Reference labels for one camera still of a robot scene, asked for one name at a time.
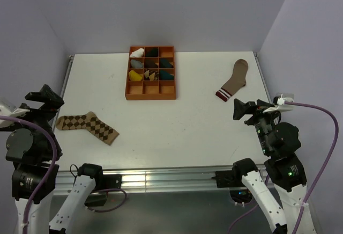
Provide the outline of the tan sock with maroon cuff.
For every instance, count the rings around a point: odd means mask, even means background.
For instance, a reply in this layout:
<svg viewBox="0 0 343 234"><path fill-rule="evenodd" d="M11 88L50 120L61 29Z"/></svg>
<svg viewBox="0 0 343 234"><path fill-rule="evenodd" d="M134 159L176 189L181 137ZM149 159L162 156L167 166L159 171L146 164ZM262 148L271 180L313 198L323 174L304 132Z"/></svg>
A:
<svg viewBox="0 0 343 234"><path fill-rule="evenodd" d="M246 86L246 75L248 71L248 63L244 59L239 59L235 62L232 75L224 85L217 90L215 95L224 102L227 102L236 92Z"/></svg>

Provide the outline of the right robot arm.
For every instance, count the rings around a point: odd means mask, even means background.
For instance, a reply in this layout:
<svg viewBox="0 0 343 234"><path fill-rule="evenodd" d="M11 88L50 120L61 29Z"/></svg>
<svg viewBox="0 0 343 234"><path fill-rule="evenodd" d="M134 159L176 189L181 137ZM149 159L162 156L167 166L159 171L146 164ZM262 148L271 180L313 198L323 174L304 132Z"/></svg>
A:
<svg viewBox="0 0 343 234"><path fill-rule="evenodd" d="M305 202L307 178L295 154L301 147L299 129L287 122L275 123L281 116L275 106L261 100L244 103L234 99L233 119L250 118L244 123L254 126L262 152L268 157L266 172L279 194L278 203L267 188L256 164L250 158L233 165L232 180L244 185L264 213L272 233L316 233L308 204Z"/></svg>

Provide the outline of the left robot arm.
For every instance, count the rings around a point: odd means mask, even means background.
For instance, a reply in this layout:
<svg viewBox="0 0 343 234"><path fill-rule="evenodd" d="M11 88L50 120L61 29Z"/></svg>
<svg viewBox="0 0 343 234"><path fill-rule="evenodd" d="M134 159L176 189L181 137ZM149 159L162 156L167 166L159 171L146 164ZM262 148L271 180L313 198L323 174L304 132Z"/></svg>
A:
<svg viewBox="0 0 343 234"><path fill-rule="evenodd" d="M18 212L20 233L72 233L77 216L92 191L105 183L102 167L83 164L71 192L54 218L50 205L54 196L61 147L50 121L64 104L48 85L25 97L42 103L38 109L21 104L15 107L1 99L1 131L10 134L6 140L6 160L13 163L12 196Z"/></svg>

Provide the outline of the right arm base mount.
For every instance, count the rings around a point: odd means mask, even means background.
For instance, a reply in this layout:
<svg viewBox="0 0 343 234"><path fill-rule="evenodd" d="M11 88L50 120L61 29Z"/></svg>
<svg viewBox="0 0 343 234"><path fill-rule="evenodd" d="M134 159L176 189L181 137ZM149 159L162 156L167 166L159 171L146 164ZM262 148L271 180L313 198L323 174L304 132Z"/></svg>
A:
<svg viewBox="0 0 343 234"><path fill-rule="evenodd" d="M243 187L242 182L236 178L232 170L215 171L215 180L217 188L236 188Z"/></svg>

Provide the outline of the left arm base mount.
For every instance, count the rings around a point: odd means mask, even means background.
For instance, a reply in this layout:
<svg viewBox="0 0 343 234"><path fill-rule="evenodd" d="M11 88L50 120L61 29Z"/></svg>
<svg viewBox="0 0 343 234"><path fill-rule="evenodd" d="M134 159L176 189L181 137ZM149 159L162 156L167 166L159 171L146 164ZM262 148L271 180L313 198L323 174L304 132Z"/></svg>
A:
<svg viewBox="0 0 343 234"><path fill-rule="evenodd" d="M121 188L122 176L120 174L105 174L99 185L95 187L93 193L85 201L87 207L102 207L105 205L108 193L98 192L102 189Z"/></svg>

